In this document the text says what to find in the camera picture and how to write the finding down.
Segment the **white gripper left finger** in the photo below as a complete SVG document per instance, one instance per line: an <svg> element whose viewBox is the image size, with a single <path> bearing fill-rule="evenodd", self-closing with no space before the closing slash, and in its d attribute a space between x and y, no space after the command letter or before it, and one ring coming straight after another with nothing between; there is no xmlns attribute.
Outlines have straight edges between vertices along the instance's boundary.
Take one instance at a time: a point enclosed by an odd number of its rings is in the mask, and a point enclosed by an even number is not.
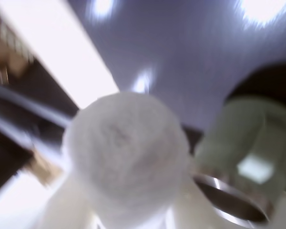
<svg viewBox="0 0 286 229"><path fill-rule="evenodd" d="M93 229L95 213L73 173L69 173L47 202L39 229Z"/></svg>

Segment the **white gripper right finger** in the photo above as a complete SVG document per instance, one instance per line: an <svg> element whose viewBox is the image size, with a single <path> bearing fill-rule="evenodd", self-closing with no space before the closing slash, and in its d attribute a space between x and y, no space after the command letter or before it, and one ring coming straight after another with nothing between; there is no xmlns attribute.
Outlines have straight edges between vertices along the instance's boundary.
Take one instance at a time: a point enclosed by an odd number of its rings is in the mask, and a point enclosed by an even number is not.
<svg viewBox="0 0 286 229"><path fill-rule="evenodd" d="M178 195L171 207L172 229L228 229L192 176L183 176Z"/></svg>

